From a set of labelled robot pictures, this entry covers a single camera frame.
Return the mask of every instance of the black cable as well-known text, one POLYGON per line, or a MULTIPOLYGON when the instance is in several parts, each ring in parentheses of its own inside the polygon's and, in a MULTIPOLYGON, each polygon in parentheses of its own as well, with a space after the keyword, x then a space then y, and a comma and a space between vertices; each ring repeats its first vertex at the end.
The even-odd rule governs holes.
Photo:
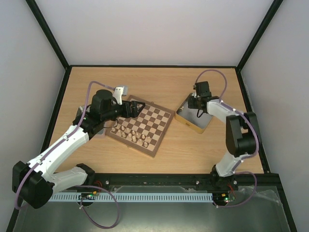
POLYGON ((197 117, 198 117, 198 118, 202 117, 202 115, 203 115, 203 113, 204 113, 204 112, 202 112, 200 115, 198 115, 199 111, 200 111, 200 110, 197 110, 197 117))
POLYGON ((118 126, 118 119, 116 119, 116 121, 117 121, 117 124, 116 124, 116 126, 113 126, 113 127, 103 127, 103 128, 106 128, 106 129, 108 129, 108 128, 115 128, 115 127, 117 127, 117 126, 118 126))

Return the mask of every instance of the dark brown square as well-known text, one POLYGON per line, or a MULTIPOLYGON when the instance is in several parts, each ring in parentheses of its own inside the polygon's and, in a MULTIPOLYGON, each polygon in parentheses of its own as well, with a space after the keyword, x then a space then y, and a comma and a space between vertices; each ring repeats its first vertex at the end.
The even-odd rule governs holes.
POLYGON ((146 116, 146 114, 144 114, 144 113, 140 113, 140 117, 145 117, 146 116))
POLYGON ((160 126, 165 126, 166 122, 160 122, 160 126))
POLYGON ((150 138, 153 138, 153 133, 151 133, 151 132, 149 132, 148 134, 147 134, 147 136, 149 136, 150 138))
POLYGON ((141 134, 143 131, 144 131, 144 129, 142 129, 142 128, 138 128, 138 129, 137 129, 137 132, 140 133, 140 134, 141 134))
POLYGON ((156 135, 159 135, 159 136, 161 135, 161 133, 162 133, 162 132, 159 131, 159 130, 156 130, 156 132, 155 132, 155 134, 156 134, 156 135))
POLYGON ((155 145, 155 144, 156 144, 156 140, 152 139, 152 140, 150 141, 150 144, 155 145))
POLYGON ((164 117, 169 117, 169 116, 170 116, 169 113, 165 113, 165 114, 164 114, 164 117))

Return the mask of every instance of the gray floor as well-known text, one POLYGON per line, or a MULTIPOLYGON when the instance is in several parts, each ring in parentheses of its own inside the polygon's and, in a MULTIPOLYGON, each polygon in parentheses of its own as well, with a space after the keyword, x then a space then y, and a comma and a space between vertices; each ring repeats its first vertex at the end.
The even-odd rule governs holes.
MULTIPOLYGON (((238 201, 247 196, 237 194, 238 201)), ((120 203, 120 223, 112 232, 288 232, 281 205, 252 198, 244 206, 216 209, 211 203, 120 203)), ((112 225, 114 203, 87 208, 101 225, 112 225)), ((98 232, 77 203, 47 203, 21 211, 14 232, 98 232)))

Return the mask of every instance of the wooden table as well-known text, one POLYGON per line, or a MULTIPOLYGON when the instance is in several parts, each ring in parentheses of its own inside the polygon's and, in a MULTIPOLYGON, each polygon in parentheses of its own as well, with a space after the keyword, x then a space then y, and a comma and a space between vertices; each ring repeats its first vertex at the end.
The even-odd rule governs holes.
MULTIPOLYGON (((92 80, 103 84, 129 87, 128 95, 136 95, 171 110, 176 110, 190 92, 202 68, 72 68, 66 92, 57 118, 52 143, 72 124, 77 109, 84 105, 86 90, 92 80)), ((223 100, 245 111, 245 105, 234 69, 218 69, 228 81, 223 100)), ((207 72, 200 81, 208 81, 213 95, 219 96, 224 88, 223 78, 216 72, 207 72)), ((91 101, 101 89, 93 85, 91 101)), ((225 124, 213 118, 203 134, 173 119, 155 158, 111 139, 93 138, 77 149, 59 168, 58 172, 85 163, 97 173, 145 174, 207 174, 226 152, 225 124)), ((246 159, 237 171, 263 173, 259 156, 246 159)))

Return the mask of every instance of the chessboard frame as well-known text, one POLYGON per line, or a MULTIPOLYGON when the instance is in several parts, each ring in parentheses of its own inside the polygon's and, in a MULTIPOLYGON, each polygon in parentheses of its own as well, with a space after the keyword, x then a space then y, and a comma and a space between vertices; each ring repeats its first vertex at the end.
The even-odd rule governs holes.
POLYGON ((165 111, 165 112, 167 112, 167 113, 170 114, 169 119, 168 119, 168 121, 166 122, 166 125, 164 126, 164 129, 163 129, 163 131, 162 131, 162 133, 161 133, 159 139, 157 140, 156 145, 155 145, 153 151, 151 151, 151 150, 149 150, 149 149, 147 149, 147 148, 145 148, 145 147, 143 147, 143 146, 140 146, 140 145, 138 145, 137 143, 134 143, 134 142, 132 142, 132 141, 129 141, 129 140, 127 140, 126 138, 123 138, 122 136, 119 136, 119 135, 113 133, 113 132, 112 132, 112 128, 108 128, 108 129, 105 131, 105 135, 108 136, 108 137, 110 137, 110 138, 112 138, 112 139, 115 139, 116 141, 118 141, 118 142, 120 142, 120 143, 122 143, 122 144, 124 144, 124 145, 126 145, 126 146, 128 146, 128 147, 130 147, 130 148, 133 148, 133 149, 135 149, 135 150, 137 150, 137 151, 139 151, 139 152, 142 152, 142 153, 144 153, 144 154, 146 154, 146 155, 149 155, 149 156, 151 156, 152 158, 154 158, 155 155, 156 155, 156 153, 157 153, 157 151, 158 151, 158 149, 159 149, 159 147, 160 147, 160 144, 161 144, 161 142, 162 142, 162 140, 163 140, 163 138, 164 138, 164 136, 165 136, 165 133, 166 133, 166 131, 168 130, 168 128, 169 128, 169 126, 170 126, 170 123, 172 122, 172 120, 173 120, 173 118, 174 118, 175 111, 170 110, 170 109, 167 109, 167 108, 165 108, 165 107, 163 107, 163 106, 154 104, 153 102, 146 101, 146 100, 144 100, 144 99, 142 99, 142 98, 139 98, 139 97, 137 97, 137 96, 134 96, 134 95, 130 95, 130 96, 128 97, 128 99, 127 99, 127 101, 131 101, 131 100, 137 100, 137 101, 139 101, 139 102, 144 102, 144 103, 146 103, 146 105, 150 105, 150 106, 152 106, 152 107, 155 107, 155 108, 157 108, 157 109, 159 109, 159 110, 165 111))

